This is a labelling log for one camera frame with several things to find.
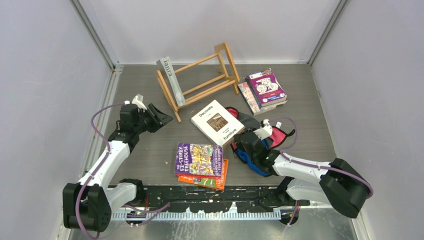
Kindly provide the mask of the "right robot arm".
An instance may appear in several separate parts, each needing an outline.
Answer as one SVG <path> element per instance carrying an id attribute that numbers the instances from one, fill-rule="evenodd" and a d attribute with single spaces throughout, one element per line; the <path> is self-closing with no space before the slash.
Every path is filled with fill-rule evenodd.
<path id="1" fill-rule="evenodd" d="M 266 146 L 256 133 L 234 137 L 235 152 L 250 169 L 264 176 L 281 176 L 277 198 L 283 205 L 309 200 L 329 204 L 345 217 L 356 218 L 374 189 L 347 161 L 319 162 L 294 157 Z"/>

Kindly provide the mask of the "purple 52-Storey Treehouse book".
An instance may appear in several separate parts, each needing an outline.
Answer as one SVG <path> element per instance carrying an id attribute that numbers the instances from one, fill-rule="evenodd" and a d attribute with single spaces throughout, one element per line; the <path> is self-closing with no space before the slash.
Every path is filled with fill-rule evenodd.
<path id="1" fill-rule="evenodd" d="M 223 170 L 223 148 L 213 144 L 182 143 L 177 146 L 174 173 L 177 176 L 219 178 Z"/>

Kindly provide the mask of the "white Decorate Furniture book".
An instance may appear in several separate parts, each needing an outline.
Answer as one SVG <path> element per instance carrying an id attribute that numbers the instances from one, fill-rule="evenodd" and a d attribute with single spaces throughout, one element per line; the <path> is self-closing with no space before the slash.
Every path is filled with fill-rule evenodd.
<path id="1" fill-rule="evenodd" d="M 234 136 L 245 129 L 245 126 L 217 100 L 213 100 L 196 113 L 191 122 L 210 141 L 221 147 L 231 144 Z"/>

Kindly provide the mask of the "grey Iantra book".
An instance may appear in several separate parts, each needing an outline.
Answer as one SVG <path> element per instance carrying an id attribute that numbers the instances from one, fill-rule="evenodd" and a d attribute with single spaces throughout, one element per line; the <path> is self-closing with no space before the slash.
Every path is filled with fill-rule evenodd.
<path id="1" fill-rule="evenodd" d="M 180 88 L 179 82 L 177 80 L 174 68 L 171 63 L 171 59 L 169 56 L 160 58 L 156 65 L 160 68 L 160 72 L 163 75 L 166 75 L 170 86 L 172 88 L 172 92 L 176 101 L 176 104 L 178 107 L 182 107 L 186 104 L 185 97 L 183 95 L 183 92 Z"/>

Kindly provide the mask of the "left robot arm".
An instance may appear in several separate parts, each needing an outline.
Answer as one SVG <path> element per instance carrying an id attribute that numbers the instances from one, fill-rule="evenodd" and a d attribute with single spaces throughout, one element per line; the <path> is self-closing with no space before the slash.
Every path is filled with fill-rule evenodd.
<path id="1" fill-rule="evenodd" d="M 126 204 L 141 206 L 147 197 L 143 182 L 125 178 L 113 189 L 110 182 L 144 132 L 155 133 L 173 120 L 152 103 L 120 103 L 119 120 L 114 131 L 105 137 L 105 149 L 92 168 L 76 183 L 67 183 L 62 190 L 63 225 L 85 233 L 104 232 L 112 214 Z"/>

